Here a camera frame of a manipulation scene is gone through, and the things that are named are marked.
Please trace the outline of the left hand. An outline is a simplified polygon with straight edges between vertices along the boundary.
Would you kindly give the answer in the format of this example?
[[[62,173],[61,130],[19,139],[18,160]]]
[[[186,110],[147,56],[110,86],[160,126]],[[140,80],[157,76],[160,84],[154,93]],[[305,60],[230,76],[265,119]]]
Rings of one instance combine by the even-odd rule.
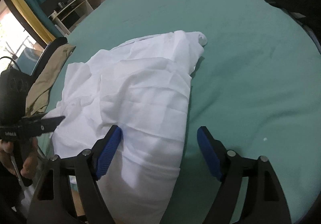
[[[17,176],[11,161],[13,151],[14,144],[12,142],[1,140],[1,163],[10,173]],[[23,149],[22,159],[21,176],[27,179],[34,178],[38,166],[38,140],[36,137],[29,139],[29,144]]]

